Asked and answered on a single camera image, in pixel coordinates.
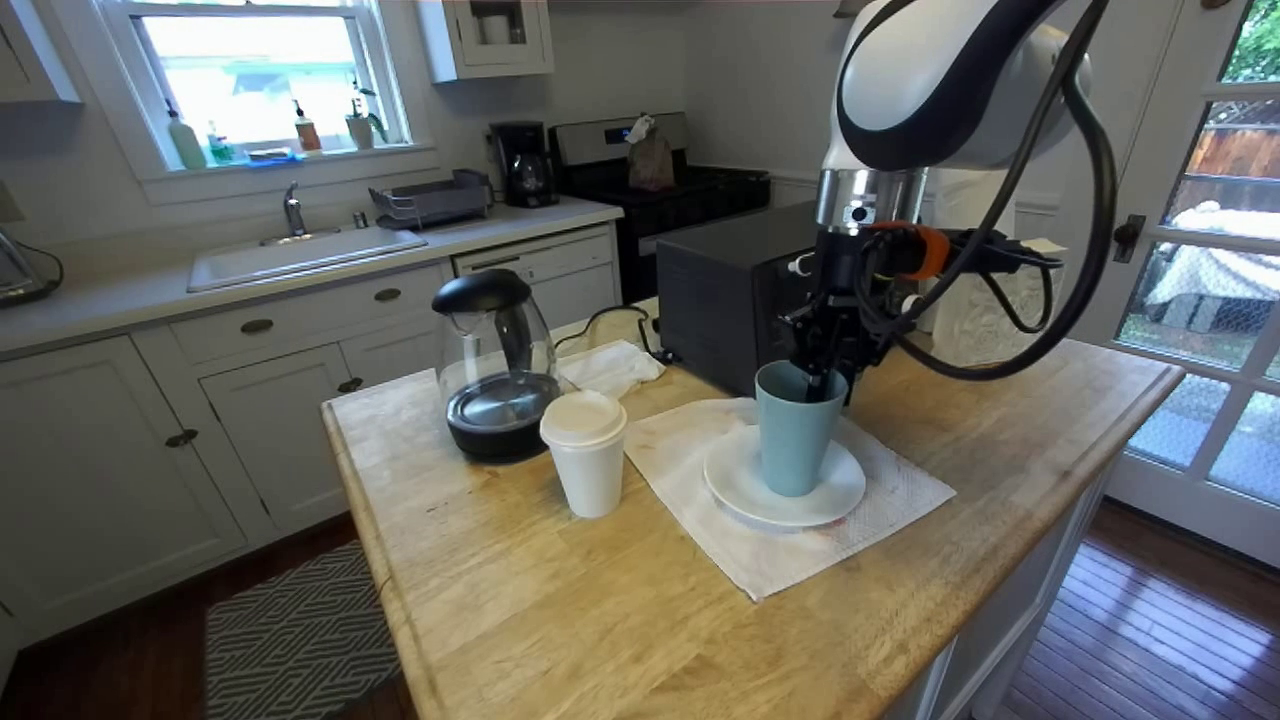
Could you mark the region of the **brown bag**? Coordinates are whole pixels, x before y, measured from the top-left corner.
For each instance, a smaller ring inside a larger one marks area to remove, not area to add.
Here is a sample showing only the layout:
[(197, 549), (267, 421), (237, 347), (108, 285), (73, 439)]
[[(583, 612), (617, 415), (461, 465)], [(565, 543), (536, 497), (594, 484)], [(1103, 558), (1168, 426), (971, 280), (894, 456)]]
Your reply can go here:
[(625, 142), (628, 146), (627, 182), (631, 190), (660, 192), (676, 187), (673, 150), (653, 115), (643, 113)]

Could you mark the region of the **green soap bottle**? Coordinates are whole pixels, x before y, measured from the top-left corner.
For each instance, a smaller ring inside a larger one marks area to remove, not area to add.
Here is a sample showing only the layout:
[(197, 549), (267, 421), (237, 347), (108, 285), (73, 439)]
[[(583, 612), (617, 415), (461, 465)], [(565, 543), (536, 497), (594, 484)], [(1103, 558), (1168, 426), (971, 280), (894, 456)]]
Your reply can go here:
[(193, 128), (180, 119), (179, 111), (169, 97), (165, 97), (165, 106), (168, 115), (166, 129), (183, 168), (187, 170), (207, 169), (209, 161)]

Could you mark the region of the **black microwave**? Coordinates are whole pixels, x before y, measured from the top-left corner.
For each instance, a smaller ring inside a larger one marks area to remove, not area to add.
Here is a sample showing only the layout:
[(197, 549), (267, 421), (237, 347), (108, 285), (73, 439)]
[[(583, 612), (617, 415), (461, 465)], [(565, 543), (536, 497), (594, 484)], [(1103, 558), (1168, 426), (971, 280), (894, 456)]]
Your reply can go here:
[(815, 201), (684, 228), (657, 243), (659, 334), (678, 365), (728, 395), (751, 396), (756, 370), (788, 357), (781, 316), (812, 279), (788, 270), (817, 241)]

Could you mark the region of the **white sink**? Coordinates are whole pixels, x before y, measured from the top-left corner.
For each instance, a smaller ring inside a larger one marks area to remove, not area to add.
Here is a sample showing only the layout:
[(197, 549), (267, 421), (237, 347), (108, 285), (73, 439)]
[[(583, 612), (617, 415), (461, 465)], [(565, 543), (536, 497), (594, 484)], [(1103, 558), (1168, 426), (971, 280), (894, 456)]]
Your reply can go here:
[(197, 255), (187, 291), (201, 293), (248, 284), (425, 245), (426, 240), (412, 232), (379, 227), (239, 243)]

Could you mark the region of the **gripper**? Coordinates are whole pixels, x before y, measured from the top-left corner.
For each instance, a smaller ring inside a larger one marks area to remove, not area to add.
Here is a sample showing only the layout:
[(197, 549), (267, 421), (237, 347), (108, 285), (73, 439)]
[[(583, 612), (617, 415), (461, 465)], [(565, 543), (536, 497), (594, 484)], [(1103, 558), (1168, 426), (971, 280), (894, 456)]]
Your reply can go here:
[(887, 341), (863, 322), (870, 307), (868, 249), (886, 231), (817, 232), (810, 292), (797, 310), (785, 316), (791, 333), (788, 360), (805, 363), (806, 404), (828, 398), (836, 363), (845, 383), (842, 406), (847, 407), (860, 378), (858, 363), (882, 363), (887, 354)]

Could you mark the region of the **patterned grey floor mat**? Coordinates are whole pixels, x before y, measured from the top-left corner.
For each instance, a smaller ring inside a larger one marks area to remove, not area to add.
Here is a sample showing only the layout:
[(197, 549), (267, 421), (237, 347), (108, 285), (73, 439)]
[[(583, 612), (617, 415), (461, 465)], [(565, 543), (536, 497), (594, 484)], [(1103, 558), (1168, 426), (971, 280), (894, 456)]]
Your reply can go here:
[(205, 616), (204, 720), (333, 720), (399, 673), (357, 541)]

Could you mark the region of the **white glass door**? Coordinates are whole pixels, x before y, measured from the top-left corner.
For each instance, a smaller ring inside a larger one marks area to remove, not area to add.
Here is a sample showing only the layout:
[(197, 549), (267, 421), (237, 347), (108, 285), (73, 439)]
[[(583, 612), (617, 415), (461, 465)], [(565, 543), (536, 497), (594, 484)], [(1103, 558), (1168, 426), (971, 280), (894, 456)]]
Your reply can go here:
[(1183, 369), (1108, 495), (1280, 569), (1280, 0), (1114, 0), (1092, 55), (1147, 220), (1074, 334)]

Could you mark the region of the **white dishwasher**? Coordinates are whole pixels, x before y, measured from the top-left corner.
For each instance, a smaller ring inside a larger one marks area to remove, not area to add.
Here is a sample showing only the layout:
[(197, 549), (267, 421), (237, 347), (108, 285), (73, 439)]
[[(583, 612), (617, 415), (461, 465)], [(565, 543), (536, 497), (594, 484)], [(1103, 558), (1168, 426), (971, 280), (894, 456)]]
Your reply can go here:
[(588, 319), (622, 296), (611, 223), (463, 252), (452, 258), (457, 275), (508, 269), (530, 286), (550, 329)]

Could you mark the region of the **white plate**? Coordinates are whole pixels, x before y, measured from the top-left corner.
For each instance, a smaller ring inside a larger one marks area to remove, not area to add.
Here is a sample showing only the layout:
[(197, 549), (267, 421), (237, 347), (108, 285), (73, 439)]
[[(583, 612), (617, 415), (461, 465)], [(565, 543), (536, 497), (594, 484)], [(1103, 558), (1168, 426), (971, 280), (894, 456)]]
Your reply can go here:
[(712, 495), (739, 516), (782, 530), (823, 527), (847, 516), (864, 498), (867, 475), (854, 455), (828, 443), (814, 489), (777, 495), (767, 483), (756, 425), (731, 430), (708, 448), (703, 474)]

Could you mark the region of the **white wall cabinet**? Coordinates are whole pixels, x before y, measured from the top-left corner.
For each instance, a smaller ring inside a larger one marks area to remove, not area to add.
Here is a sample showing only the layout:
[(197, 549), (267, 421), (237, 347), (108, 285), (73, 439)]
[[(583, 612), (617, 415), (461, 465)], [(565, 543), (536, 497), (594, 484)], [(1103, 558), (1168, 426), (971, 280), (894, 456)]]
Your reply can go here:
[(419, 0), (431, 81), (550, 74), (547, 0)]
[(0, 104), (32, 102), (82, 100), (35, 0), (0, 0)]

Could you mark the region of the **paper towel roll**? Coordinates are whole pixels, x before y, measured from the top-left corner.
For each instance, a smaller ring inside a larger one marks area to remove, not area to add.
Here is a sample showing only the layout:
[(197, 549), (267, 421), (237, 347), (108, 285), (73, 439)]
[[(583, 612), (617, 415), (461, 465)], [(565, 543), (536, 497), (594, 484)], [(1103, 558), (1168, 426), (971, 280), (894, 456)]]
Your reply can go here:
[[(993, 273), (1019, 319), (1037, 327), (1044, 314), (1041, 270), (1021, 266), (1014, 273)], [(932, 307), (931, 354), (955, 366), (984, 366), (1007, 361), (1041, 334), (1024, 333), (1009, 319), (998, 299), (977, 273), (961, 274)]]

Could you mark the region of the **window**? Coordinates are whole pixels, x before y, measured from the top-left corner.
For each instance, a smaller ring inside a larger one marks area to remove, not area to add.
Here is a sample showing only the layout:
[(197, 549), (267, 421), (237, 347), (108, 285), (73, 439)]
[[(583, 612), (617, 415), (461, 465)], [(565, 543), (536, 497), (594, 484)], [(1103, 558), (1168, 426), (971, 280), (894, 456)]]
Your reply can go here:
[[(161, 186), (246, 173), (246, 152), (292, 147), (310, 184), (412, 174), (443, 165), (424, 83), (413, 8), (397, 0), (58, 0), (58, 14), (133, 177)], [(378, 94), (388, 145), (357, 150), (351, 79)], [(168, 133), (165, 97), (191, 126), (207, 169), (187, 170)], [(302, 152), (296, 97), (323, 151)], [(236, 150), (216, 165), (214, 120)]]

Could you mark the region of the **black stove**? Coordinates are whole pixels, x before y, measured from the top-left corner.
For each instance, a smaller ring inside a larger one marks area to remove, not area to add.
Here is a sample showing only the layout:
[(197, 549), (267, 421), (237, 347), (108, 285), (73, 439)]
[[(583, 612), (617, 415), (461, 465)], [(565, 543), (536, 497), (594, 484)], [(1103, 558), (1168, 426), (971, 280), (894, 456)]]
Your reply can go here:
[(684, 113), (659, 113), (654, 120), (655, 132), (672, 150), (675, 184), (669, 190), (630, 187), (631, 118), (564, 123), (547, 132), (559, 191), (623, 210), (616, 223), (616, 266), (627, 304), (657, 295), (659, 237), (762, 210), (771, 202), (771, 177), (763, 170), (689, 164)]

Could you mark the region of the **black coffee maker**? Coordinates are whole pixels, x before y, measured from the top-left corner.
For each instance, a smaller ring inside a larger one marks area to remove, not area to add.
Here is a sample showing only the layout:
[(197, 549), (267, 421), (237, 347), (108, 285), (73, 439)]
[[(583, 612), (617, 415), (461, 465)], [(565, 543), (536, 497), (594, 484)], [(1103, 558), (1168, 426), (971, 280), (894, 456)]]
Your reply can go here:
[(503, 196), (512, 208), (547, 208), (561, 196), (547, 146), (545, 128), (538, 120), (511, 120), (490, 124)]

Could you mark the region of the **dark countertop appliance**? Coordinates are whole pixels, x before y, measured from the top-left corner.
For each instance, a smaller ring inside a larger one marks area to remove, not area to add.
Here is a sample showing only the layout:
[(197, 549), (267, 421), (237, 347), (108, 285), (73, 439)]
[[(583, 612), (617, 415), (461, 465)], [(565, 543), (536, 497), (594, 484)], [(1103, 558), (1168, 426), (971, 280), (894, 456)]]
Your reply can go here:
[[(0, 179), (0, 309), (46, 299), (58, 291), (65, 279), (65, 268), (60, 258), (22, 243), (6, 232), (6, 225), (24, 219), (26, 215)], [(36, 255), (52, 264), (51, 275), (37, 268), (32, 260)]]

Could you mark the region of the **white paper cup with lid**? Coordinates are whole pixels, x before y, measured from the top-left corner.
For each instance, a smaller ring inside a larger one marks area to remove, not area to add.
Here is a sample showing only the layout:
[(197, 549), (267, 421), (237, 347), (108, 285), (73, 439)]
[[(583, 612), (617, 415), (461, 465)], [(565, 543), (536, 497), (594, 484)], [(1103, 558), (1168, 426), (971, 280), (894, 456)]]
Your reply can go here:
[(575, 515), (603, 518), (620, 505), (627, 424), (620, 401), (593, 389), (562, 395), (544, 411), (540, 437)]

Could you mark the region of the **potted plant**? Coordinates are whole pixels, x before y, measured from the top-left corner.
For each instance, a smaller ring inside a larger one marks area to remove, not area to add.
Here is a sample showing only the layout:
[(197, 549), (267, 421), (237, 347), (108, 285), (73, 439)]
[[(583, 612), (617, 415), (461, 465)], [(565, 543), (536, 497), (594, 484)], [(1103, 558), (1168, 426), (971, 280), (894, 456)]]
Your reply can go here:
[(355, 76), (351, 79), (352, 95), (349, 111), (346, 115), (348, 135), (357, 150), (371, 150), (378, 143), (388, 145), (389, 133), (384, 120), (376, 113), (378, 94), (364, 87)]

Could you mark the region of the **white paper towel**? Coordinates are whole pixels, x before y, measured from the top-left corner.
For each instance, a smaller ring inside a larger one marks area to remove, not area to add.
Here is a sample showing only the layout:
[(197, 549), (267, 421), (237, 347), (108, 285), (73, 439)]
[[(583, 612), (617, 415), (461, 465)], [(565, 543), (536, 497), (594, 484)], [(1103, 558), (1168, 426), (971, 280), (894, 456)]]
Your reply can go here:
[(746, 425), (758, 427), (751, 400), (694, 401), (634, 423), (625, 437), (625, 452), (686, 533), (753, 601), (888, 538), (955, 496), (954, 488), (840, 419), (832, 441), (861, 465), (867, 475), (863, 501), (828, 525), (801, 530), (763, 527), (721, 503), (703, 474), (712, 443)]

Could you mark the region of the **crumpled white napkin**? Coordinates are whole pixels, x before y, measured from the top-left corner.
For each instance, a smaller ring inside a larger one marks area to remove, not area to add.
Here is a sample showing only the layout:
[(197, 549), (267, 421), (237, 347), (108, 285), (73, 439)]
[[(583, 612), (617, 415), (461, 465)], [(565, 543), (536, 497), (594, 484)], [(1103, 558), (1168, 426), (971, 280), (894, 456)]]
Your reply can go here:
[(558, 370), (576, 389), (621, 398), (634, 387), (659, 379), (666, 366), (643, 348), (617, 340), (561, 359)]

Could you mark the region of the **glass kettle with black lid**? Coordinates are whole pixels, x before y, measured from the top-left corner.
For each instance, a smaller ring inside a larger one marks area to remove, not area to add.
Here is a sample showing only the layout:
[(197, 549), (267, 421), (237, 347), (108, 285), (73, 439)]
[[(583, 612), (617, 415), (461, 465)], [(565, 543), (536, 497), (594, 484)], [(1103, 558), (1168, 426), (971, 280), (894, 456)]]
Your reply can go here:
[(531, 287), (489, 268), (447, 282), (431, 307), (442, 318), (436, 379), (457, 447), (484, 462), (540, 454), (541, 419), (562, 383)]

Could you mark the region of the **white base cabinets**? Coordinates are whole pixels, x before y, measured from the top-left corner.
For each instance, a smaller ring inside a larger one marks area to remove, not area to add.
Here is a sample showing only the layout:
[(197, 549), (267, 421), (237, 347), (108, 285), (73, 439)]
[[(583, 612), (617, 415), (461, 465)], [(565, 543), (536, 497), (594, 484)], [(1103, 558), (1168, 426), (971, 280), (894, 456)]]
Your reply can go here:
[(0, 611), (24, 647), (347, 507), (324, 402), (428, 368), (439, 259), (0, 360)]

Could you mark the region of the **grey cup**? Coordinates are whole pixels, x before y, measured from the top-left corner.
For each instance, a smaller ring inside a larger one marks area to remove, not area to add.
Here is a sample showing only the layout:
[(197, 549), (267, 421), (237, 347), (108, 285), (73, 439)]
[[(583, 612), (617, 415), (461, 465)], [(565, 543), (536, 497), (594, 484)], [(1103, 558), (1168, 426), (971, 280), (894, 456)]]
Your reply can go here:
[(806, 404), (806, 373), (787, 360), (762, 366), (755, 375), (765, 484), (777, 495), (800, 497), (818, 484), (820, 465), (844, 410), (844, 378), (829, 375), (828, 398)]

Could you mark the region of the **grey dish rack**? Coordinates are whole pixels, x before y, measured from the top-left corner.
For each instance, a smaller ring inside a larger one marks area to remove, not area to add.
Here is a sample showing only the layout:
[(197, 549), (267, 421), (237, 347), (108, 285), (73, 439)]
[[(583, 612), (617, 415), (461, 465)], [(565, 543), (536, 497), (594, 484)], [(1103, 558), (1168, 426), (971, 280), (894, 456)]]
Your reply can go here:
[(479, 219), (494, 206), (488, 176), (472, 169), (454, 169), (449, 179), (367, 191), (378, 210), (376, 223), (392, 231)]

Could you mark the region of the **silver tap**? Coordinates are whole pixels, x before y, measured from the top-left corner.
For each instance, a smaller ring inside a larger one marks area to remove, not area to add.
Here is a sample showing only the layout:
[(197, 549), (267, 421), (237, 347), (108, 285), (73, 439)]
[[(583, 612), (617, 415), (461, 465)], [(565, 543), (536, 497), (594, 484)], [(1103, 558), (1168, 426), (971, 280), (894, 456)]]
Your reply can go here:
[(301, 202), (294, 195), (300, 183), (297, 181), (292, 181), (284, 192), (282, 205), (285, 218), (285, 233), (279, 237), (261, 240), (259, 242), (260, 247), (275, 247), (288, 243), (298, 243), (315, 240), (323, 236), (340, 233), (340, 227), (324, 228), (317, 231), (308, 229), (303, 219)]

